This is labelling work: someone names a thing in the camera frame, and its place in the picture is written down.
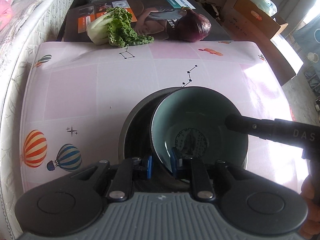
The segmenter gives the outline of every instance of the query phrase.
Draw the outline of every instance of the white plastic bag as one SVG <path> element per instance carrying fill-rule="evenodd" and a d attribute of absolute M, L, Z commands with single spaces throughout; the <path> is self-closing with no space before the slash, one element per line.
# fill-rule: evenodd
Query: white plastic bag
<path fill-rule="evenodd" d="M 250 0 L 270 17 L 277 13 L 277 7 L 271 0 Z"/>

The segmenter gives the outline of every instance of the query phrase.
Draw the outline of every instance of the pink blanket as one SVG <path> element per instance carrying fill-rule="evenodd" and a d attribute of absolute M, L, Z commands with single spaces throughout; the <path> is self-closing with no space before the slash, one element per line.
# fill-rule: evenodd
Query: pink blanket
<path fill-rule="evenodd" d="M 0 31 L 12 18 L 11 4 L 13 0 L 0 0 Z"/>

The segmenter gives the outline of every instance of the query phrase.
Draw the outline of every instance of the hand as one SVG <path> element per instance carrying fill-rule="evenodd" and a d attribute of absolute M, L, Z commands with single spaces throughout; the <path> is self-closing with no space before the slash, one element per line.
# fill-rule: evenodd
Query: hand
<path fill-rule="evenodd" d="M 301 196 L 307 202 L 308 216 L 299 230 L 299 234 L 305 239 L 311 239 L 313 235 L 320 234 L 320 207 L 312 202 L 315 196 L 315 188 L 311 183 L 310 175 L 304 180 L 301 186 Z"/>
<path fill-rule="evenodd" d="M 147 35 L 150 33 L 148 27 L 145 24 L 139 24 L 138 22 L 133 29 L 138 35 Z"/>

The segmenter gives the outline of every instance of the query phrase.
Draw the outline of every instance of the teal bowl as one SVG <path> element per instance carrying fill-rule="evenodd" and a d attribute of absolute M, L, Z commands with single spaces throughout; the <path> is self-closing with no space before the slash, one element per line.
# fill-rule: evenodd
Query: teal bowl
<path fill-rule="evenodd" d="M 227 129 L 229 114 L 241 115 L 224 95 L 204 87 L 185 87 L 165 97 L 151 121 L 153 151 L 171 170 L 170 151 L 176 147 L 182 156 L 200 158 L 207 164 L 216 160 L 243 166 L 248 135 Z"/>

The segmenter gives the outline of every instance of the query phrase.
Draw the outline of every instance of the bed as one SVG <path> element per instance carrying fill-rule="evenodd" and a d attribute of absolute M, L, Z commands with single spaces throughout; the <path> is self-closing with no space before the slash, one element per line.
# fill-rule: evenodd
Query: bed
<path fill-rule="evenodd" d="M 0 32 L 0 238 L 22 233 L 14 215 L 22 194 L 19 129 L 25 85 L 39 45 L 56 39 L 74 0 L 15 0 Z"/>

